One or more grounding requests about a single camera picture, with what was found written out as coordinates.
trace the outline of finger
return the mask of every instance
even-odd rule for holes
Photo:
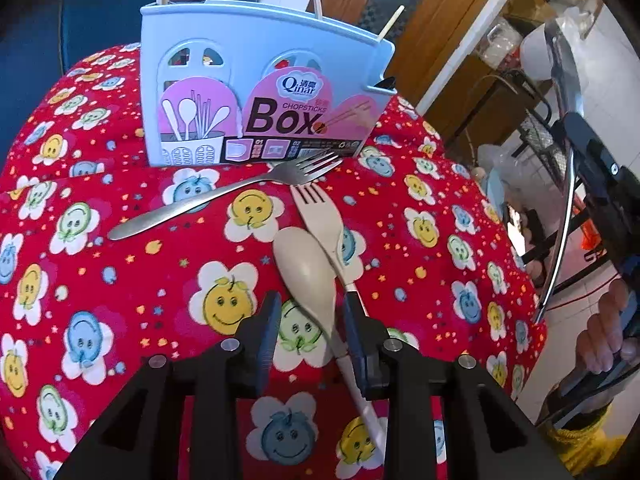
[[[610,296],[610,300],[607,301],[612,306],[609,308],[603,308],[600,311],[600,323],[604,330],[607,344],[611,348],[612,352],[617,352],[622,346],[622,325],[620,324],[620,313],[614,306],[613,296]]]
[[[588,371],[599,374],[602,371],[600,364],[596,358],[596,353],[591,345],[591,338],[586,330],[578,334],[575,341],[575,353],[584,362],[584,366]]]
[[[624,280],[616,279],[609,285],[609,292],[613,296],[618,310],[621,312],[626,308],[629,301],[629,289]]]
[[[587,332],[591,339],[591,345],[596,353],[600,368],[607,372],[613,366],[613,352],[607,343],[607,336],[602,327],[600,314],[594,314],[587,321]]]
[[[620,357],[628,363],[634,364],[634,361],[640,357],[638,346],[638,339],[633,337],[625,339],[620,348]]]

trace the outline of plastic spoon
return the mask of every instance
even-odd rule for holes
[[[347,347],[335,329],[335,272],[326,254],[309,232],[299,227],[287,227],[276,233],[273,255],[289,292],[326,335],[351,398],[384,458],[386,430],[371,403],[362,397]]]
[[[198,107],[193,99],[183,99],[178,103],[178,113],[184,122],[184,140],[189,140],[189,124],[196,118]]]
[[[228,106],[223,106],[222,108],[218,109],[216,114],[213,116],[213,120],[207,128],[207,131],[204,133],[203,139],[209,135],[209,132],[213,129],[214,126],[217,126],[228,117],[230,111],[231,108],[229,108]]]
[[[171,106],[171,101],[169,101],[169,99],[162,101],[162,109],[166,114],[166,118],[169,119],[169,124],[171,125],[171,129],[174,131],[176,139],[182,140],[182,137],[178,132],[178,119],[175,118],[174,107]]]

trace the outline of human hand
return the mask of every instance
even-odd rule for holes
[[[614,280],[609,291],[598,302],[598,313],[587,321],[587,330],[575,342],[576,366],[599,374],[613,367],[614,354],[620,352],[623,360],[634,366],[640,362],[639,342],[635,338],[623,340],[620,313],[626,308],[629,292],[623,280]],[[617,386],[591,397],[582,412],[589,413],[609,404],[615,395],[625,389],[631,378]]]

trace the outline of wooden door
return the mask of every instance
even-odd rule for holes
[[[358,23],[368,0],[322,0],[325,15]],[[386,71],[414,105],[444,67],[487,0],[421,0]]]

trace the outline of white container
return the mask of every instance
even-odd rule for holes
[[[375,87],[393,44],[353,25],[231,0],[141,13],[152,166],[356,155],[396,93]]]

